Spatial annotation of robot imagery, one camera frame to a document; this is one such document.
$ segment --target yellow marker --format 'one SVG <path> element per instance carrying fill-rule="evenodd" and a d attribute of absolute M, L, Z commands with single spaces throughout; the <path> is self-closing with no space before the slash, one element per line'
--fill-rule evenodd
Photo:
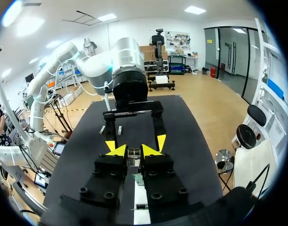
<path fill-rule="evenodd" d="M 117 154 L 118 156 L 123 156 L 125 154 L 125 150 L 126 150 L 126 145 L 122 145 L 120 147 L 118 147 L 117 149 L 105 154 L 105 155 L 115 155 Z"/>
<path fill-rule="evenodd" d="M 164 146 L 164 143 L 166 140 L 166 134 L 159 135 L 159 136 L 157 136 L 157 138 L 158 138 L 158 143 L 159 143 L 159 150 L 160 150 L 160 152 L 162 152 L 163 146 Z"/>
<path fill-rule="evenodd" d="M 144 157 L 145 156 L 149 156 L 151 154 L 153 154 L 153 155 L 162 155 L 160 152 L 157 152 L 157 151 L 153 150 L 151 147 L 149 147 L 147 145 L 142 145 L 142 148 L 143 148 Z"/>
<path fill-rule="evenodd" d="M 105 143 L 107 144 L 110 151 L 114 151 L 116 149 L 115 141 L 114 140 L 106 140 Z"/>

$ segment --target blue panel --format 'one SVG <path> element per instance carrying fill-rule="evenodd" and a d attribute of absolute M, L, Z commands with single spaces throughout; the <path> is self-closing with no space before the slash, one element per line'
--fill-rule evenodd
<path fill-rule="evenodd" d="M 284 92 L 281 90 L 279 86 L 277 86 L 276 83 L 274 83 L 272 80 L 268 79 L 267 85 L 269 88 L 271 88 L 281 99 L 283 99 Z"/>

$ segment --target black mat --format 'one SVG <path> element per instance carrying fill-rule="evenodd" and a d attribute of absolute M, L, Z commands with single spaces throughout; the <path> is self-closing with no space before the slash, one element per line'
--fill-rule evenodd
<path fill-rule="evenodd" d="M 189 203 L 213 203 L 223 195 L 220 181 L 206 140 L 189 108 L 180 96 L 149 99 L 159 100 L 163 105 L 167 130 L 163 152 L 173 158 L 175 171 L 189 191 Z M 44 200 L 46 207 L 59 202 L 61 194 L 79 199 L 78 190 L 90 177 L 95 158 L 108 152 L 104 136 L 99 135 L 105 110 L 104 102 L 94 102 L 81 118 L 53 172 Z M 117 128 L 123 126 L 122 136 L 118 136 L 119 146 L 146 144 L 156 148 L 150 113 L 117 119 L 116 125 Z M 129 176 L 125 181 L 117 223 L 133 224 L 134 186 L 132 176 Z"/>

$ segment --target ceiling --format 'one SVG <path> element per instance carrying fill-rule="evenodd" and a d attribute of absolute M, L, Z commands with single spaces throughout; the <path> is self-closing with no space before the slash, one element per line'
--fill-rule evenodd
<path fill-rule="evenodd" d="M 66 22 L 80 17 L 79 10 L 93 17 L 114 13 L 117 19 L 108 23 L 143 17 L 163 17 L 192 20 L 206 23 L 225 19 L 253 19 L 255 11 L 246 0 L 26 0 L 25 3 L 42 3 L 40 6 L 26 6 L 19 18 L 0 33 L 0 71 L 12 68 L 7 78 L 13 78 L 28 67 L 30 60 L 47 55 L 51 49 L 46 45 L 54 40 L 63 42 L 77 36 L 93 26 Z M 184 12 L 189 6 L 206 10 L 201 15 Z M 45 20 L 42 27 L 29 36 L 17 37 L 16 26 L 25 16 L 39 17 Z"/>

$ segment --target camera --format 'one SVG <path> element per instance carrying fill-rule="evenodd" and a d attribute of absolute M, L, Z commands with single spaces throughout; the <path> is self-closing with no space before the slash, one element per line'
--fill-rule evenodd
<path fill-rule="evenodd" d="M 159 43 L 160 45 L 164 45 L 164 44 L 165 44 L 164 36 L 161 35 L 161 33 L 162 33 L 163 31 L 164 31 L 163 29 L 157 29 L 157 30 L 156 30 L 157 34 L 152 36 L 152 44 L 153 44 L 154 46 L 156 46 L 158 43 Z"/>

